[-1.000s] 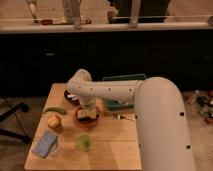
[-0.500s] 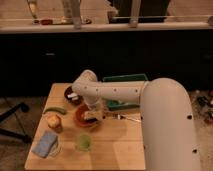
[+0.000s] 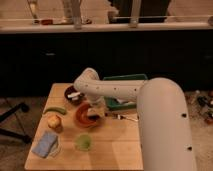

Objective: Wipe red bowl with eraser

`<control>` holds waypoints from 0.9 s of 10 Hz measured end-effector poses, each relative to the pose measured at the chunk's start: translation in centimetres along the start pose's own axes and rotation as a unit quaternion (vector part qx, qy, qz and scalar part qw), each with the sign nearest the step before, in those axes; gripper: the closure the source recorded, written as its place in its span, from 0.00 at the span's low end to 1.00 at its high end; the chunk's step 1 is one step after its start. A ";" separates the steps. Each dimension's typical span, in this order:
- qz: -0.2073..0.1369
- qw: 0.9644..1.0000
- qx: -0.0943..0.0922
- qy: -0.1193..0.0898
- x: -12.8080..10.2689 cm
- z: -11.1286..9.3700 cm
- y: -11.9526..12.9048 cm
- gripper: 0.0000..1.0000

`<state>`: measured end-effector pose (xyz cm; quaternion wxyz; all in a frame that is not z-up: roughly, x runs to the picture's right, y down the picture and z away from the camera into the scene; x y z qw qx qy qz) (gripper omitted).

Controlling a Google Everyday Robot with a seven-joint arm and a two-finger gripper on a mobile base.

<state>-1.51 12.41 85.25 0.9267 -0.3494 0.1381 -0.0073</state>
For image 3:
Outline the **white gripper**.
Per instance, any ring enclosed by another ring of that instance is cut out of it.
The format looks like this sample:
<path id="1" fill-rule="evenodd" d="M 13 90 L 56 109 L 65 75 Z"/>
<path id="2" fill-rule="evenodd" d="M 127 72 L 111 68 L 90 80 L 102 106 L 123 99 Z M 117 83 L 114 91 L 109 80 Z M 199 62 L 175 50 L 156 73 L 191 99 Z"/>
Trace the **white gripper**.
<path id="1" fill-rule="evenodd" d="M 89 108 L 89 115 L 90 116 L 105 116 L 105 107 L 102 102 L 92 103 L 91 107 Z"/>

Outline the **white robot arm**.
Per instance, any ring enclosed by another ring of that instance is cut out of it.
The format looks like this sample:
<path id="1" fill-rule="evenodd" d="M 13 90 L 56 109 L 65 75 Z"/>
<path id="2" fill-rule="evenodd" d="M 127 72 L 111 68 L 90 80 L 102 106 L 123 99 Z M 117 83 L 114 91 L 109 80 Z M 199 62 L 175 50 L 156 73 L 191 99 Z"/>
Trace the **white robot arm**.
<path id="1" fill-rule="evenodd" d="M 101 80 L 85 69 L 74 88 L 94 104 L 101 97 L 136 103 L 144 171 L 197 171 L 185 95 L 174 81 Z"/>

